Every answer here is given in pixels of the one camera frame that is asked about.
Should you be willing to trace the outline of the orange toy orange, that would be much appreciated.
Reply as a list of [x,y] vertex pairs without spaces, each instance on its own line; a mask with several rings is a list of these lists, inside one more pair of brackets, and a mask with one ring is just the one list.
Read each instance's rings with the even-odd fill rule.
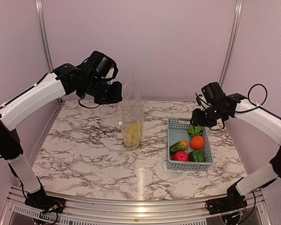
[[194,136],[190,141],[190,146],[193,150],[201,150],[205,143],[205,139],[202,136]]

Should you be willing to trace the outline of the right aluminium frame post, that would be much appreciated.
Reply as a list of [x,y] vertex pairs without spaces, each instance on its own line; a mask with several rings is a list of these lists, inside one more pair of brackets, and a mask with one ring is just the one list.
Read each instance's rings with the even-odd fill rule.
[[231,63],[233,51],[236,46],[237,36],[238,36],[240,22],[241,22],[242,9],[243,9],[243,0],[236,0],[227,52],[225,55],[223,67],[219,78],[219,85],[222,88],[224,87],[225,81],[228,77],[229,66]]

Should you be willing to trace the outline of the red toy apple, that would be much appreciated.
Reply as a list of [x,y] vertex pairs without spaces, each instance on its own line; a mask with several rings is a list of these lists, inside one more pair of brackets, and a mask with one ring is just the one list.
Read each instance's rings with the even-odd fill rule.
[[179,151],[179,152],[176,152],[173,155],[172,160],[173,161],[188,162],[189,161],[189,157],[188,157],[188,154],[185,153],[184,151]]

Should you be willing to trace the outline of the yellow toy banana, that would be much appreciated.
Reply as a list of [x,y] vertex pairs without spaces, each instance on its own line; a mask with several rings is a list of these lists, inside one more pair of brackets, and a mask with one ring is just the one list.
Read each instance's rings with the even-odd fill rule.
[[135,138],[135,139],[132,139],[130,136],[129,136],[129,129],[128,129],[128,131],[127,131],[127,134],[126,134],[126,145],[129,147],[129,148],[131,148],[131,149],[136,149],[138,146],[139,146],[139,144],[140,144],[140,142],[141,142],[141,139],[139,139],[139,138]]

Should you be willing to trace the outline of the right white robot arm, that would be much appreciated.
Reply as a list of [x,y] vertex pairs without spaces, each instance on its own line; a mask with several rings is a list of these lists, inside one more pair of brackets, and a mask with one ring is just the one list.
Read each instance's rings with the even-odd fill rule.
[[281,178],[281,119],[261,105],[252,104],[248,98],[238,93],[213,96],[209,101],[211,106],[207,109],[193,110],[190,119],[192,125],[211,128],[216,126],[218,119],[226,121],[237,118],[260,130],[279,145],[278,152],[267,165],[236,181],[227,189],[226,197],[206,202],[206,209],[213,215],[241,208],[246,204],[245,195],[258,188],[267,187],[277,178]]

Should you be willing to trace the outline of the green toy cabbage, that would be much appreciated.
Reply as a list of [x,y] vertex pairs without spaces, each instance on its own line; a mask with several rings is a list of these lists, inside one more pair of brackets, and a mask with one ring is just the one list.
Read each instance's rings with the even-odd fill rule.
[[193,138],[195,136],[202,136],[202,134],[203,134],[203,127],[190,125],[189,129],[188,129],[188,134],[189,134],[189,136],[191,138]]

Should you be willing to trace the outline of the clear zip top bag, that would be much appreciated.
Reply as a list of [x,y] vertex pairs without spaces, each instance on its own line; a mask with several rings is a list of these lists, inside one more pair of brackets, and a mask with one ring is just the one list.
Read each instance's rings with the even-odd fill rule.
[[130,125],[144,123],[144,111],[137,83],[131,76],[122,87],[122,101],[117,103],[119,127],[126,145],[126,134]]

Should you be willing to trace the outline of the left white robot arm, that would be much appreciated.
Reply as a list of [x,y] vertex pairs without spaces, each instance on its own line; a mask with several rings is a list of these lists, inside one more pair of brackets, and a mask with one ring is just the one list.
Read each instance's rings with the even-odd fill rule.
[[39,178],[24,155],[17,126],[46,104],[73,92],[84,99],[94,97],[97,105],[118,103],[122,100],[122,84],[114,82],[118,68],[115,62],[99,64],[64,64],[45,74],[13,99],[0,105],[0,156],[5,159],[14,176],[27,190],[25,204],[48,209],[54,205],[62,208],[64,199],[45,193]]

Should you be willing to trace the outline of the aluminium frame post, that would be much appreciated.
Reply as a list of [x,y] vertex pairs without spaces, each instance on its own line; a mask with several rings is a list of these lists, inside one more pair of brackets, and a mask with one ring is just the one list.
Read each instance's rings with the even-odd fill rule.
[[228,77],[229,66],[231,63],[233,51],[236,46],[237,36],[238,36],[240,22],[241,22],[242,9],[243,9],[243,0],[236,0],[227,52],[225,55],[223,67],[219,78],[219,85],[222,88],[224,87],[225,81]]
[[51,58],[51,54],[50,54],[50,48],[49,48],[46,26],[45,26],[43,1],[35,0],[35,3],[36,3],[37,19],[38,19],[38,25],[39,25],[40,35],[41,35],[41,41],[42,41],[42,46],[43,46],[43,50],[44,50],[45,62],[47,65],[48,72],[51,72],[53,70],[53,63],[52,63],[52,58]]

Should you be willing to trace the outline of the green toy bell pepper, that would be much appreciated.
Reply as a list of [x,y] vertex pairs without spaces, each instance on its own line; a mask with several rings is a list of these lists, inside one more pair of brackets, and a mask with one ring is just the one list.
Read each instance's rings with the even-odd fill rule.
[[193,150],[188,154],[189,162],[205,162],[203,150]]

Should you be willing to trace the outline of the yellow toy lemon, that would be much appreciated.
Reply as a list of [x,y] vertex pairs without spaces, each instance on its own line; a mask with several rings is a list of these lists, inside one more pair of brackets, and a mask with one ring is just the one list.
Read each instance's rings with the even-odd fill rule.
[[134,123],[129,127],[129,136],[132,139],[139,138],[142,139],[143,136],[143,125],[139,123]]

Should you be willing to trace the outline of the green orange toy cucumber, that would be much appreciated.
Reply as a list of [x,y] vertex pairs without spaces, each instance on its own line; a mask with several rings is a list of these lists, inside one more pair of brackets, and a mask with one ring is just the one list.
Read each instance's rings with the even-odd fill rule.
[[169,148],[170,155],[174,155],[180,151],[186,151],[189,148],[189,142],[186,140],[178,141],[175,144],[171,145]]

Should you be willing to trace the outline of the left aluminium frame post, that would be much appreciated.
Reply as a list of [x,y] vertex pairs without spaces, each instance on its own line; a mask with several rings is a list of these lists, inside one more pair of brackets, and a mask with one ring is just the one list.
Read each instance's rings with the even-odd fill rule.
[[35,3],[36,3],[37,19],[38,19],[38,25],[39,25],[40,35],[41,35],[41,41],[42,41],[42,46],[43,46],[43,50],[44,50],[45,62],[47,65],[48,72],[51,72],[53,70],[53,63],[52,63],[52,58],[51,58],[51,54],[50,54],[50,48],[49,48],[46,26],[45,26],[43,1],[35,0]]

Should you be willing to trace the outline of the front aluminium rail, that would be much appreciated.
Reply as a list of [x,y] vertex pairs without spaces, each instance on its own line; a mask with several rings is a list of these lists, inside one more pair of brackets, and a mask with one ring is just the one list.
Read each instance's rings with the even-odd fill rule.
[[209,214],[208,197],[182,200],[132,201],[86,198],[48,192],[65,199],[59,225],[222,225],[229,218],[243,225],[270,225],[272,221],[260,191],[246,197],[248,205],[222,214]]

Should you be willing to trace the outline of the grey plastic basket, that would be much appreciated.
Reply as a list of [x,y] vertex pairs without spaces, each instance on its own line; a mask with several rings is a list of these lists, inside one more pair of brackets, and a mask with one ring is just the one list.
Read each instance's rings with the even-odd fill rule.
[[205,140],[205,144],[202,147],[204,153],[203,162],[194,161],[177,161],[173,160],[174,153],[170,150],[170,147],[178,142],[184,141],[186,155],[193,152],[191,147],[192,137],[188,133],[190,127],[190,120],[185,118],[168,118],[167,120],[167,168],[170,170],[182,170],[182,171],[207,171],[208,168],[214,163],[212,151],[205,128],[202,129],[202,138]]

